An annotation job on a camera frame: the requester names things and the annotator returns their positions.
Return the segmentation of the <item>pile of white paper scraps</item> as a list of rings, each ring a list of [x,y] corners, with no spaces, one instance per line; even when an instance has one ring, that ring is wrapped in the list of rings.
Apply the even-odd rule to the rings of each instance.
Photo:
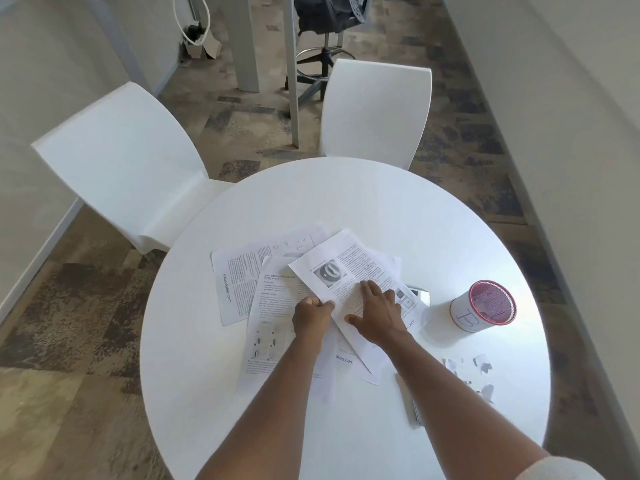
[[[453,356],[440,359],[447,370],[475,391],[485,402],[493,404],[495,393],[493,365],[485,354]]]

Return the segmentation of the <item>white paper cup pink rim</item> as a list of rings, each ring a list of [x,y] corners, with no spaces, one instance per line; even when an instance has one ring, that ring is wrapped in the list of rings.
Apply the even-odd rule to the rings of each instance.
[[[457,327],[468,333],[476,333],[512,323],[517,307],[505,287],[494,281],[481,280],[453,299],[449,312]]]

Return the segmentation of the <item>person's right forearm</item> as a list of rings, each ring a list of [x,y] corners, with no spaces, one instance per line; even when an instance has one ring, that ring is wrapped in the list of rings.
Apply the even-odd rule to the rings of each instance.
[[[550,455],[430,355],[406,330],[371,340],[416,401],[446,480],[516,480]]]

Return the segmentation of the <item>small cardboard box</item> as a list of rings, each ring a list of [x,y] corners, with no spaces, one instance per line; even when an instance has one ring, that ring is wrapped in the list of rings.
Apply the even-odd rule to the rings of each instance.
[[[186,53],[191,59],[216,59],[221,53],[222,43],[216,39],[210,30],[196,40],[196,44],[184,40]]]

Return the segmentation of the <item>white desk leg post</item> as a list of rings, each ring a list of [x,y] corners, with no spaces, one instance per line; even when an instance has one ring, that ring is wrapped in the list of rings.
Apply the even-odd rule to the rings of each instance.
[[[289,99],[289,119],[291,120],[292,144],[300,147],[300,122],[298,101],[298,73],[296,67],[296,14],[294,0],[283,0],[283,33],[285,40],[285,60],[287,68],[287,91]]]

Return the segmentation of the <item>white chair with curved back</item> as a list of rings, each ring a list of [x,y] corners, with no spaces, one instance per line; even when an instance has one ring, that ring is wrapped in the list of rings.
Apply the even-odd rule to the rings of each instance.
[[[338,59],[323,102],[320,154],[409,170],[432,90],[430,68]]]

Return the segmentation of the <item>printed sheet with grey footer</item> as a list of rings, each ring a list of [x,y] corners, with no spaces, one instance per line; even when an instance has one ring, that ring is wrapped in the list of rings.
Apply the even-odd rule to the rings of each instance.
[[[370,255],[375,256],[388,270],[394,275],[396,279],[401,277],[401,263],[402,260],[399,257],[393,257],[391,255],[382,253],[377,250],[368,248],[367,251]],[[336,282],[339,282],[342,276],[345,274],[339,265],[335,264],[333,260],[318,267],[314,270],[314,273],[320,278],[327,287],[331,287]],[[352,346],[345,338],[344,334],[340,331],[337,325],[332,322],[332,330],[335,333],[337,339],[337,348],[335,352],[335,359],[341,364],[344,370],[349,370],[350,374],[355,375],[358,379],[378,386],[380,383],[380,372],[372,373],[366,368],[365,364],[361,361],[359,356],[353,350]]]

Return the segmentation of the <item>large white plastic chair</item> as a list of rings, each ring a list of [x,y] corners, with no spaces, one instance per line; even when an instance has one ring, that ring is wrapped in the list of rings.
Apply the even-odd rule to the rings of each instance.
[[[46,165],[143,255],[169,251],[234,183],[211,179],[178,120],[134,82],[32,143]]]

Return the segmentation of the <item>person's right hand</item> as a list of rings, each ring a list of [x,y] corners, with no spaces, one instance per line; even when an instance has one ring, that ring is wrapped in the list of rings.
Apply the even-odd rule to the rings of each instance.
[[[358,331],[369,342],[384,351],[396,348],[411,339],[401,319],[401,306],[394,290],[382,291],[372,280],[360,282],[365,329]]]

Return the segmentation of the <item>printed sheet with text columns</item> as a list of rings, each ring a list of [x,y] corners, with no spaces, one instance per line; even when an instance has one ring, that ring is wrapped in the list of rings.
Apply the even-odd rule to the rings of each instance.
[[[320,222],[210,254],[222,326],[248,318],[266,257],[300,257],[329,238]]]

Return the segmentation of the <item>printed sheet with round photo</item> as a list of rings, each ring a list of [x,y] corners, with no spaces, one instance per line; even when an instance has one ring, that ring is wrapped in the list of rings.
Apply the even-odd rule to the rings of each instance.
[[[362,314],[360,282],[368,280],[382,291],[394,291],[402,317],[411,313],[417,297],[400,281],[400,265],[399,259],[366,247],[350,230],[340,231],[289,265],[316,297],[334,303],[332,318],[339,331],[339,357],[373,384],[379,382],[388,359],[348,324],[345,316]]]

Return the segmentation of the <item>printed sheet with small diagrams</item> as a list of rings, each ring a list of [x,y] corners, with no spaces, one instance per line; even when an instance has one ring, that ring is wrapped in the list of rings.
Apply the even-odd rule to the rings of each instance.
[[[255,395],[294,338],[295,306],[312,294],[289,265],[302,253],[267,256],[263,259],[246,329],[236,393]],[[316,359],[310,394],[331,404],[335,401],[338,350],[337,329],[331,324]]]

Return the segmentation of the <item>white sleeve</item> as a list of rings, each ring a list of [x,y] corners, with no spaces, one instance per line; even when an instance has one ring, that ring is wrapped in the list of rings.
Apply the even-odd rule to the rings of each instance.
[[[525,469],[515,480],[605,480],[587,463],[548,456]]]

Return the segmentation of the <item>black office stool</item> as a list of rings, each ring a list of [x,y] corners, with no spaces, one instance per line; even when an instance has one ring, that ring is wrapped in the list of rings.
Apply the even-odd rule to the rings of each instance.
[[[298,104],[308,103],[319,93],[324,101],[326,89],[334,67],[334,58],[344,54],[355,59],[347,50],[343,49],[344,32],[348,29],[363,25],[367,21],[372,0],[293,0],[293,7],[298,15],[298,35],[303,32],[314,32],[324,36],[324,45],[302,50],[298,55],[317,50],[312,55],[296,61],[297,64],[320,63],[319,74],[306,74],[296,71],[296,82],[307,84],[308,88],[298,97]]]

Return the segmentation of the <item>grey flat device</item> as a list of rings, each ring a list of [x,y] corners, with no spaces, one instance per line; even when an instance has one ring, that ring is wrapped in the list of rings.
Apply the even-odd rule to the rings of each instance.
[[[412,429],[424,428],[419,408],[416,402],[414,401],[412,393],[409,387],[407,386],[405,380],[402,379],[399,373],[395,373],[395,380],[402,397],[404,410],[406,412],[409,425],[411,426]]]

